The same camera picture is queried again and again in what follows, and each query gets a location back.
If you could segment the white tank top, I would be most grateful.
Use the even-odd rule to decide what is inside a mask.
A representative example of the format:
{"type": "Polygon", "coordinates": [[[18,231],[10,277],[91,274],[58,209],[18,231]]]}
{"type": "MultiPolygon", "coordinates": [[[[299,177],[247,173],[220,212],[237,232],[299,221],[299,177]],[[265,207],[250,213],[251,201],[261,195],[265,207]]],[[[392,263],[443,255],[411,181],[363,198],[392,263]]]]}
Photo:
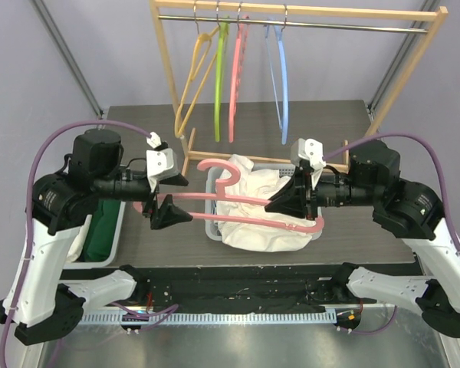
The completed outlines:
{"type": "MultiPolygon", "coordinates": [[[[241,173],[239,182],[225,189],[229,195],[268,199],[291,178],[289,175],[281,175],[279,169],[256,169],[255,163],[244,156],[234,154],[229,162],[235,164],[241,173]]],[[[300,218],[267,213],[262,206],[240,202],[217,202],[215,210],[218,215],[264,219],[300,226],[314,224],[300,218]]],[[[237,222],[218,222],[217,226],[225,245],[246,251],[299,251],[321,236],[320,232],[308,234],[237,222]]]]}

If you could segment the pink hanger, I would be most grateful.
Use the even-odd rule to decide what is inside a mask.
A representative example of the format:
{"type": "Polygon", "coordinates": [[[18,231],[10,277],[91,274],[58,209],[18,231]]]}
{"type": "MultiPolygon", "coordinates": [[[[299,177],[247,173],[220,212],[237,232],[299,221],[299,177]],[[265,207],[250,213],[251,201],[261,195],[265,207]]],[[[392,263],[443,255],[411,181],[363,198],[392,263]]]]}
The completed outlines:
{"type": "Polygon", "coordinates": [[[265,211],[270,198],[291,179],[290,176],[282,176],[276,169],[255,170],[252,164],[246,166],[223,159],[204,159],[197,169],[208,173],[220,172],[213,181],[212,191],[163,193],[157,199],[213,202],[214,212],[191,212],[189,215],[192,219],[218,224],[245,224],[307,235],[319,233],[324,227],[321,216],[314,219],[294,218],[265,211]]]}
{"type": "Polygon", "coordinates": [[[241,19],[248,20],[248,16],[241,16],[242,4],[239,4],[238,14],[236,18],[237,35],[235,39],[235,49],[232,60],[232,74],[230,84],[230,99],[229,99],[229,112],[228,112],[228,141],[234,142],[235,139],[235,121],[238,104],[238,94],[242,77],[243,63],[245,59],[245,50],[248,39],[247,24],[241,23],[241,19]]]}

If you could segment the yellow hanger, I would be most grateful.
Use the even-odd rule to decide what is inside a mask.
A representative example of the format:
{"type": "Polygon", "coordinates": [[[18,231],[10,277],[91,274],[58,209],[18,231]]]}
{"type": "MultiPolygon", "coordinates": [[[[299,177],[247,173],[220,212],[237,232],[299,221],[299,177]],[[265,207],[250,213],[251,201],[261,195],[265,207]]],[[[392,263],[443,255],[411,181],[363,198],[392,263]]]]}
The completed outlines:
{"type": "Polygon", "coordinates": [[[198,77],[198,74],[203,64],[205,63],[205,59],[208,57],[210,48],[212,46],[212,40],[218,32],[219,32],[219,27],[214,28],[209,33],[200,33],[200,32],[198,33],[198,37],[196,39],[195,46],[192,52],[192,60],[191,60],[191,65],[189,69],[188,78],[186,80],[186,84],[184,86],[182,96],[180,98],[180,103],[179,103],[179,106],[175,114],[174,134],[176,138],[181,138],[182,135],[184,134],[184,130],[186,128],[187,123],[189,122],[189,118],[192,114],[192,111],[196,105],[197,100],[199,99],[202,89],[208,79],[209,73],[212,70],[212,67],[215,63],[216,56],[213,56],[195,92],[195,96],[193,97],[191,103],[189,104],[189,107],[186,111],[186,115],[183,116],[182,115],[183,107],[185,105],[186,98],[188,96],[191,85],[195,81],[195,79],[198,77]]]}

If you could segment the light blue hanger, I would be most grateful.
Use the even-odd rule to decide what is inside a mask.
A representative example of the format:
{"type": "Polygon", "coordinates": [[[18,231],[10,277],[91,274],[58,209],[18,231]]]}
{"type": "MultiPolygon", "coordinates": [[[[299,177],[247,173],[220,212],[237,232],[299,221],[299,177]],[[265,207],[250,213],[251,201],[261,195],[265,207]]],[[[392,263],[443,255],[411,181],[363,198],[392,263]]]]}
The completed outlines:
{"type": "Polygon", "coordinates": [[[283,25],[279,26],[276,24],[268,23],[264,27],[264,42],[268,57],[268,66],[271,75],[271,83],[274,95],[274,105],[276,109],[278,126],[281,131],[281,144],[285,145],[288,141],[288,129],[289,129],[289,87],[288,87],[288,68],[287,59],[284,49],[283,32],[286,27],[288,20],[288,6],[284,5],[284,21],[283,25]],[[274,30],[274,36],[277,42],[278,57],[280,64],[280,75],[281,75],[281,98],[278,98],[277,83],[274,75],[274,66],[271,58],[271,46],[270,46],[270,32],[274,30]]]}

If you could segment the lime green hanger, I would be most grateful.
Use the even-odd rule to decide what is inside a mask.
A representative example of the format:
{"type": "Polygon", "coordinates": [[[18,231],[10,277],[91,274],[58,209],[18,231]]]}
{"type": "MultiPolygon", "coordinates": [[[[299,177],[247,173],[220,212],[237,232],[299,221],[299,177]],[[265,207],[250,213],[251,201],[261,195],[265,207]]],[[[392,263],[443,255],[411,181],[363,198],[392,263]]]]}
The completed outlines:
{"type": "Polygon", "coordinates": [[[219,142],[221,139],[221,105],[228,42],[228,22],[220,21],[218,15],[216,20],[218,23],[218,45],[215,59],[214,137],[215,142],[219,142]]]}

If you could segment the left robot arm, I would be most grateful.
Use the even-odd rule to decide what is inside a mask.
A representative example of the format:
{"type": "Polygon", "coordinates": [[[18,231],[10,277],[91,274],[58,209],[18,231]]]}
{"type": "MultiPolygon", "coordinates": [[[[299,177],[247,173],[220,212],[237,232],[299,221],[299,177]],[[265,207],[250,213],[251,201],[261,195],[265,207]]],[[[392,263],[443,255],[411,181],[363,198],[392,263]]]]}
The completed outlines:
{"type": "Polygon", "coordinates": [[[34,182],[23,253],[28,270],[16,275],[0,301],[0,323],[13,321],[24,345],[66,337],[88,311],[117,301],[138,306],[147,299],[150,283],[130,265],[77,286],[62,284],[60,276],[75,238],[103,200],[143,203],[153,229],[192,220],[170,197],[158,201],[160,185],[188,182],[165,142],[151,133],[148,144],[145,170],[133,171],[121,163],[118,133],[88,130],[75,138],[60,170],[34,182]]]}

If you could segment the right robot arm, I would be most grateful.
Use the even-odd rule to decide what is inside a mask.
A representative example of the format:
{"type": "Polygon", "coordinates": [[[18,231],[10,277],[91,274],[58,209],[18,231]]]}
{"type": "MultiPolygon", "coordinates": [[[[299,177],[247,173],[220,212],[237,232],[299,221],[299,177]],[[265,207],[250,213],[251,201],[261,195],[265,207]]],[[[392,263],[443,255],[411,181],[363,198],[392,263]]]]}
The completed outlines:
{"type": "Polygon", "coordinates": [[[308,291],[319,303],[382,301],[419,315],[432,329],[460,339],[460,239],[446,190],[403,179],[400,156],[382,136],[349,145],[347,173],[320,177],[312,164],[314,141],[300,139],[292,156],[294,175],[270,199],[270,213],[314,220],[323,207],[369,206],[373,221],[406,244],[429,276],[392,276],[343,263],[332,278],[308,291]]]}

